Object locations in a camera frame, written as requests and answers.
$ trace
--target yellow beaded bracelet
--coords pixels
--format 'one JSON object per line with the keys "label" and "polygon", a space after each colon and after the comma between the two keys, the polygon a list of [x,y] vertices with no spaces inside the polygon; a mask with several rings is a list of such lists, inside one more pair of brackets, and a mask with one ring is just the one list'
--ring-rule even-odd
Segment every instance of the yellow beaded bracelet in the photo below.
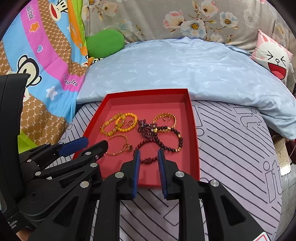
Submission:
{"label": "yellow beaded bracelet", "polygon": [[112,121],[116,120],[118,117],[122,116],[122,113],[118,113],[117,115],[114,115],[112,118],[110,118],[108,121],[106,121],[102,126],[101,126],[101,133],[103,133],[105,136],[112,136],[114,133],[116,133],[117,129],[113,128],[112,131],[106,132],[104,128],[108,126]]}
{"label": "yellow beaded bracelet", "polygon": [[[120,120],[124,120],[126,119],[127,116],[131,116],[131,117],[134,117],[135,120],[133,121],[133,123],[131,124],[130,127],[128,128],[125,128],[125,129],[122,129],[121,127],[123,126],[123,123],[119,123]],[[130,130],[132,130],[133,128],[135,128],[135,126],[137,125],[138,123],[138,117],[133,114],[133,113],[125,113],[124,115],[121,115],[118,117],[118,119],[116,120],[115,122],[115,129],[120,131],[120,132],[128,132]]]}

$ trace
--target pink stripe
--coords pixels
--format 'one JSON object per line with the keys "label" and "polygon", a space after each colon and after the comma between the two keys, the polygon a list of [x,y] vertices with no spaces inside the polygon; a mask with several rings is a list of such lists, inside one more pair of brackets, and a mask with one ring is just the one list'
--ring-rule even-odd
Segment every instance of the pink stripe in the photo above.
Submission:
{"label": "pink stripe", "polygon": [[[65,63],[58,56],[47,37],[47,34],[42,24],[37,0],[32,0],[28,5],[30,4],[31,8],[34,10],[34,18],[31,20],[29,19],[26,7],[23,8],[21,11],[21,18],[27,39],[37,60],[48,74],[60,81],[64,90],[79,91],[83,83],[84,75],[79,77],[77,75],[69,74],[67,63]],[[36,32],[29,32],[31,29],[31,25],[36,22],[38,22],[40,27],[36,30]],[[38,53],[37,50],[39,45],[42,45],[43,50]],[[67,85],[65,83],[65,75],[68,81],[75,80],[78,83],[78,85]]]}

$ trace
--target orange star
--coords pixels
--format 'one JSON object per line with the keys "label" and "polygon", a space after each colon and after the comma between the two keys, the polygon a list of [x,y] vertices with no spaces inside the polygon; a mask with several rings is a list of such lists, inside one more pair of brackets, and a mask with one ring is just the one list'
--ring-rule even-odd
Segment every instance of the orange star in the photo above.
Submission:
{"label": "orange star", "polygon": [[40,25],[39,25],[38,22],[32,23],[32,24],[31,24],[31,28],[30,28],[30,30],[29,30],[29,33],[30,33],[30,32],[34,32],[34,33],[35,33],[35,32],[37,31],[38,28],[40,28]]}

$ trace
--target colorful blanket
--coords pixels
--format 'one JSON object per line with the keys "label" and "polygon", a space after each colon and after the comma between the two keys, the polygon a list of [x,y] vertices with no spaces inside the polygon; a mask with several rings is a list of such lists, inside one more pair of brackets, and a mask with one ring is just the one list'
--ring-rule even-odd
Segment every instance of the colorful blanket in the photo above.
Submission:
{"label": "colorful blanket", "polygon": [[30,74],[21,131],[36,145],[56,143],[64,133],[88,66],[73,1],[32,0],[0,42],[0,74]]}

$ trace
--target gold bracelet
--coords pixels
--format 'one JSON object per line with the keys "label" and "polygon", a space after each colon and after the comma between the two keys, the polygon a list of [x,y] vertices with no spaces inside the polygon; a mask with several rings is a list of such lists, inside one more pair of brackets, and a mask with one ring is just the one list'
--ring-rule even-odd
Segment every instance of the gold bracelet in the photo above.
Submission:
{"label": "gold bracelet", "polygon": [[127,139],[127,137],[125,135],[115,135],[115,136],[110,137],[109,140],[111,140],[114,137],[124,137],[126,139],[126,144],[124,144],[122,146],[122,150],[120,152],[116,152],[116,153],[108,153],[108,152],[106,152],[106,154],[111,155],[111,156],[115,156],[115,155],[118,155],[118,154],[120,154],[120,153],[122,153],[124,151],[132,151],[133,150],[133,146],[128,143],[128,139]]}
{"label": "gold bracelet", "polygon": [[112,131],[106,132],[106,131],[104,131],[104,128],[106,126],[108,126],[112,121],[116,120],[118,117],[120,117],[122,115],[123,115],[122,113],[118,113],[117,115],[114,115],[112,118],[110,118],[108,121],[106,121],[101,126],[101,133],[103,133],[105,136],[112,136],[117,131],[117,129],[113,128]]}
{"label": "gold bracelet", "polygon": [[[130,127],[125,128],[125,129],[122,129],[121,127],[123,126],[123,124],[122,123],[119,123],[119,121],[120,120],[125,120],[127,116],[134,117],[135,120],[132,122],[132,124],[131,124]],[[138,123],[138,117],[135,114],[133,114],[133,113],[125,113],[124,115],[119,116],[118,119],[116,120],[116,122],[115,122],[115,129],[118,130],[118,131],[120,131],[120,132],[128,132],[128,131],[132,130],[133,128],[135,128],[135,126],[137,125],[137,123]]]}
{"label": "gold bracelet", "polygon": [[[164,121],[165,121],[165,117],[168,117],[168,121],[170,120],[170,118],[173,118],[175,123],[173,124],[173,126],[171,128],[175,128],[176,127],[176,124],[177,124],[177,118],[171,114],[171,113],[161,113],[160,115],[157,115],[152,123],[155,124],[156,121],[159,119],[159,118],[162,118]],[[168,132],[169,130],[168,129],[161,129],[161,130],[158,130],[159,132]]]}

